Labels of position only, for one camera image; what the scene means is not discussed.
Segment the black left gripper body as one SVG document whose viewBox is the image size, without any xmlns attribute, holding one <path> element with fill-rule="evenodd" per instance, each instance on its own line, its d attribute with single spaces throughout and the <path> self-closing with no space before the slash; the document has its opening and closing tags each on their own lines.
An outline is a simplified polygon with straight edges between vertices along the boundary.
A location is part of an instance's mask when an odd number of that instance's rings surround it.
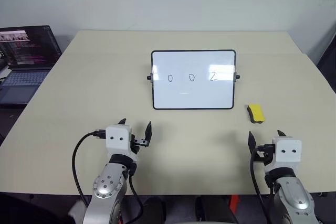
<svg viewBox="0 0 336 224">
<path fill-rule="evenodd" d="M 130 143 L 131 151 L 133 153 L 137 154 L 140 150 L 140 147 L 148 147 L 149 142 L 150 142 L 150 139 L 147 138 L 147 137 L 145 139 L 142 139 L 142 140 L 137 140 L 135 138 L 135 135 L 132 134 L 131 135 L 131 143 Z"/>
</svg>

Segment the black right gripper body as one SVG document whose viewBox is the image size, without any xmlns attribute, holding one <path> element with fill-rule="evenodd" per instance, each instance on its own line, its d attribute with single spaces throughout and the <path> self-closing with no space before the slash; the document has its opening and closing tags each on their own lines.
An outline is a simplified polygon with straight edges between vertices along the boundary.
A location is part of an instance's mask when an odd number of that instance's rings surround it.
<svg viewBox="0 0 336 224">
<path fill-rule="evenodd" d="M 263 163 L 265 166 L 270 164 L 273 160 L 273 155 L 275 153 L 274 144 L 259 145 L 256 147 L 257 153 L 255 156 L 255 161 Z"/>
</svg>

